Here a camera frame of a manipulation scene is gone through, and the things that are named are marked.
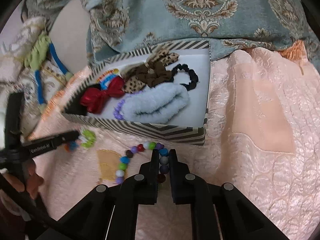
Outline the person's left hand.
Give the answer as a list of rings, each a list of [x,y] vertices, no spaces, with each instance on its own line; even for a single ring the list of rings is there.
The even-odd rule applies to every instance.
[[[44,179],[36,173],[36,164],[33,159],[27,161],[27,171],[29,178],[25,184],[9,173],[5,173],[3,176],[18,192],[26,190],[30,194],[31,199],[35,200],[39,193],[39,187],[44,183]]]

